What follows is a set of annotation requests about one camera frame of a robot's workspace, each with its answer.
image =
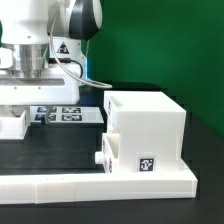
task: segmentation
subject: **black cable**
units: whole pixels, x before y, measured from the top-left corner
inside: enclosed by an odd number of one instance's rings
[[[75,61],[75,60],[71,60],[71,61],[80,66],[80,77],[79,78],[81,79],[82,76],[83,76],[83,67],[82,67],[82,65],[78,61]]]
[[[74,63],[76,63],[77,65],[79,65],[80,66],[80,79],[82,78],[82,76],[83,76],[83,67],[82,67],[82,65],[78,62],[78,61],[75,61],[75,60],[72,60],[71,58],[58,58],[59,59],[59,61],[61,62],[61,63],[66,63],[66,64],[68,64],[68,63],[71,63],[71,62],[74,62]],[[50,64],[57,64],[57,62],[56,62],[56,60],[54,59],[54,58],[49,58],[49,60],[48,60],[48,62],[50,63]]]

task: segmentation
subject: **green background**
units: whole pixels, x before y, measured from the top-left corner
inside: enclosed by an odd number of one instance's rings
[[[102,0],[91,77],[167,88],[224,137],[224,1]]]

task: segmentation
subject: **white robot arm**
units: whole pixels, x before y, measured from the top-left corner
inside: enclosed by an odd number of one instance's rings
[[[53,44],[53,36],[76,42],[92,38],[102,24],[99,0],[0,0],[0,4],[3,28],[0,85],[6,86],[4,90],[1,88],[4,93],[0,90],[1,105],[74,104],[79,100],[77,80],[101,88],[111,87],[79,79],[78,72],[62,65]],[[50,50],[60,65],[57,68],[48,63],[49,33]],[[77,51],[81,55],[80,43]],[[69,80],[67,74],[75,80]],[[1,99],[5,94],[8,99]]]

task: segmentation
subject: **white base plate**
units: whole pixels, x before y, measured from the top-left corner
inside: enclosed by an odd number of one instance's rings
[[[177,172],[64,174],[0,177],[0,204],[193,198],[197,179]]]

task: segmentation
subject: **white 3d-printed block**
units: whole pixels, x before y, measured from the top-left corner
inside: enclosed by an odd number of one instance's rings
[[[104,108],[106,172],[180,168],[186,111],[178,104],[162,92],[106,91]]]

